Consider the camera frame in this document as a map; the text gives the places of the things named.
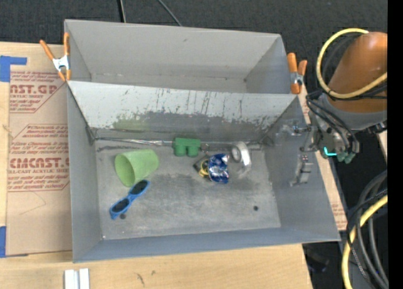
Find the gray metal bin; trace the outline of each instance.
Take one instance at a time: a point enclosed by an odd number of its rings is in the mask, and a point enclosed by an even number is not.
[[[339,240],[313,154],[308,182],[290,186],[306,135],[286,129],[305,123],[280,35],[79,20],[65,30],[74,262]],[[193,163],[205,154],[176,157],[175,137],[210,153],[245,142],[252,168],[233,168],[227,184],[202,179]],[[128,191],[114,157],[143,148],[159,168],[112,220]]]

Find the cardboard sheet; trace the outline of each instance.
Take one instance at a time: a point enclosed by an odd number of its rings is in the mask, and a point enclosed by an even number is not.
[[[0,55],[27,58],[10,68],[6,255],[70,250],[66,86],[39,44],[0,43]]]

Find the bin floor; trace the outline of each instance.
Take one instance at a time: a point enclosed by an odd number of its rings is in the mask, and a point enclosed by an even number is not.
[[[112,220],[109,209],[126,196],[115,172],[115,156],[133,149],[153,149],[159,167],[146,179],[147,191],[129,208],[125,219]],[[211,154],[228,149],[210,151]],[[98,203],[103,238],[129,239],[280,227],[276,199],[269,181],[264,148],[250,150],[252,169],[243,177],[240,164],[229,164],[229,182],[219,184],[198,175],[193,164],[204,156],[176,157],[170,146],[110,140],[96,142]]]

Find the blue crumpled wrapper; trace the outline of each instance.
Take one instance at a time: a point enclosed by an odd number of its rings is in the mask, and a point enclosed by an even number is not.
[[[216,183],[228,183],[228,154],[215,154],[208,160],[208,175]]]

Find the blue sunglasses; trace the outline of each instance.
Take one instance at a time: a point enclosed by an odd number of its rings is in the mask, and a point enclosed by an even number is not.
[[[116,219],[119,215],[124,217],[124,214],[130,208],[130,206],[132,206],[133,201],[140,195],[143,195],[149,185],[150,182],[146,181],[145,179],[139,181],[128,191],[128,195],[126,197],[121,198],[115,204],[113,204],[109,209],[112,220]]]

